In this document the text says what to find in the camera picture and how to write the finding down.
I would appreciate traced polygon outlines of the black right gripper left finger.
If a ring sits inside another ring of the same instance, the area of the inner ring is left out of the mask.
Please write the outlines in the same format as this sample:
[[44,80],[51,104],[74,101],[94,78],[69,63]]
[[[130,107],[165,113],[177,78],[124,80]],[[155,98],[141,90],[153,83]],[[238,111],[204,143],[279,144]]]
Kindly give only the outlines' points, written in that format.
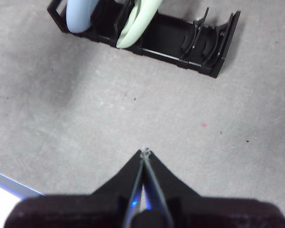
[[97,212],[112,228],[130,228],[139,212],[143,189],[143,150],[133,157],[92,196],[96,198]]

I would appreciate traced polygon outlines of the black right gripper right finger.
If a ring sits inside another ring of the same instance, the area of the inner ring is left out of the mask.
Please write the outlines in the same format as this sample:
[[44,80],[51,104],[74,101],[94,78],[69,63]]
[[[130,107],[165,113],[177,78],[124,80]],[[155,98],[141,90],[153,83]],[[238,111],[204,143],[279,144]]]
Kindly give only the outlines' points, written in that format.
[[176,177],[151,150],[144,152],[144,190],[146,208],[163,216],[168,228],[175,227],[174,209],[180,198],[201,197]]

